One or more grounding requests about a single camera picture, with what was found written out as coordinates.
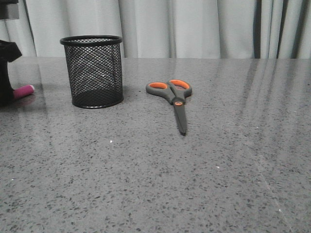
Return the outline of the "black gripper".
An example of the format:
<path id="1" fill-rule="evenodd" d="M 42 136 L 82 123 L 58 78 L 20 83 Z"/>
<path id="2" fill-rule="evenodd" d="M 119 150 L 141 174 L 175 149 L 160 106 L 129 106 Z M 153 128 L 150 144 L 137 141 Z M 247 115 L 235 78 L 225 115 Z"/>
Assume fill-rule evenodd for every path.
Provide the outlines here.
<path id="1" fill-rule="evenodd" d="M 0 19 L 19 19 L 19 0 L 0 0 Z M 0 41 L 0 105 L 5 106 L 14 98 L 8 76 L 8 63 L 22 56 L 15 42 Z"/>

